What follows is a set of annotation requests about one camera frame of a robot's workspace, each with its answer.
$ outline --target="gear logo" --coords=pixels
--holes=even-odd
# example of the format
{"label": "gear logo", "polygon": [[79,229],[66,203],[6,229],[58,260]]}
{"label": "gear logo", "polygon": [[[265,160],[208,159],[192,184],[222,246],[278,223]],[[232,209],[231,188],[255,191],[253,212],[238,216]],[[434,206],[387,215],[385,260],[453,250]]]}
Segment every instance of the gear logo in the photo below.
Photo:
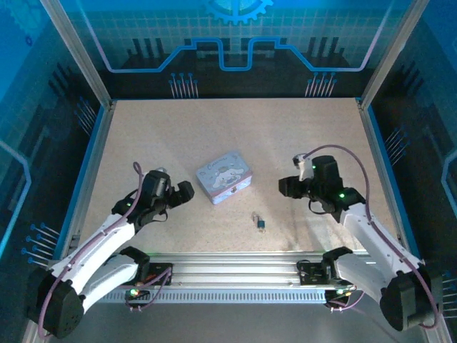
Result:
{"label": "gear logo", "polygon": [[224,24],[231,21],[233,25],[257,20],[257,15],[265,14],[265,8],[271,5],[272,0],[204,0],[207,14],[212,14],[215,20],[222,19]]}
{"label": "gear logo", "polygon": [[3,0],[3,3],[25,34],[31,36],[39,29],[42,20],[39,0]]}

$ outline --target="cartoon character print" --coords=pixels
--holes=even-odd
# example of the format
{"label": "cartoon character print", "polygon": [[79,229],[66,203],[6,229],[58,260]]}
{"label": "cartoon character print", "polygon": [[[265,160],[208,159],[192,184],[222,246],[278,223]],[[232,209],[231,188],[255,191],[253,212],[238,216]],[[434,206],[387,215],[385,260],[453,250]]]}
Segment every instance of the cartoon character print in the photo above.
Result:
{"label": "cartoon character print", "polygon": [[244,173],[244,169],[227,168],[222,166],[219,171],[216,172],[216,181],[213,184],[213,188],[227,187],[234,184],[241,179],[241,174]]}

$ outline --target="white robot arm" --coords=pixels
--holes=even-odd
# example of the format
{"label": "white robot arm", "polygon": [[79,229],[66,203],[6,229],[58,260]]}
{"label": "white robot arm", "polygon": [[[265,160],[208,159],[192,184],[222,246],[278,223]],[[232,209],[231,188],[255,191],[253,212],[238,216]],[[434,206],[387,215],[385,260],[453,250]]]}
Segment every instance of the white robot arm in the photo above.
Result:
{"label": "white robot arm", "polygon": [[29,277],[27,317],[57,338],[72,332],[87,310],[118,286],[145,282],[149,256],[127,247],[115,254],[154,217],[190,201],[194,189],[189,182],[171,187],[164,169],[150,171],[133,200],[131,192],[119,200],[101,227],[72,254],[52,269],[38,268]]}
{"label": "white robot arm", "polygon": [[[423,325],[433,317],[436,320],[443,298],[441,273],[426,267],[402,247],[370,213],[366,200],[355,189],[343,186],[332,156],[312,160],[308,156],[301,154],[293,158],[300,174],[279,180],[279,191],[286,197],[320,202],[325,213],[360,241],[376,265],[364,263],[350,249],[341,247],[326,252],[320,265],[299,262],[301,274],[312,278],[310,274],[314,273],[330,284],[348,282],[357,286],[380,304],[384,317],[398,331]],[[306,284],[306,278],[301,278],[301,282]]]}

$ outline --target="light blue tin box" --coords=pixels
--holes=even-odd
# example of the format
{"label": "light blue tin box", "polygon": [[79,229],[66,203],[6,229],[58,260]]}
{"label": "light blue tin box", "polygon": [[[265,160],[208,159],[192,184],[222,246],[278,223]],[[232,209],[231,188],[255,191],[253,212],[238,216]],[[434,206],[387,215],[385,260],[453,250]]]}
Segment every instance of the light blue tin box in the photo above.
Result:
{"label": "light blue tin box", "polygon": [[197,179],[213,204],[251,184],[252,171],[238,151],[231,151],[197,170]]}

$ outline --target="speckled tabletop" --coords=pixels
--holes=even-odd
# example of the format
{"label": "speckled tabletop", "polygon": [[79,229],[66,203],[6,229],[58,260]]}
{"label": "speckled tabletop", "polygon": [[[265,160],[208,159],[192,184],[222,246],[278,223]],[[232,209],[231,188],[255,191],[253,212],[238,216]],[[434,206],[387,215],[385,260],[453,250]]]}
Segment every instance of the speckled tabletop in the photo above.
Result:
{"label": "speckled tabletop", "polygon": [[[81,241],[136,188],[132,163],[138,161],[145,172],[165,167],[173,184],[189,180],[196,191],[188,204],[169,211],[167,222],[144,227],[129,242],[145,252],[361,249],[331,216],[312,214],[305,199],[278,191],[279,179],[298,174],[292,157],[323,144],[344,145],[361,158],[370,177],[372,212],[394,233],[354,99],[118,101]],[[195,173],[231,150],[239,150],[252,168],[252,184],[215,206]],[[321,154],[334,155],[345,186],[365,194],[362,173],[347,153],[327,149]],[[265,233],[254,226],[252,212],[265,220]]]}

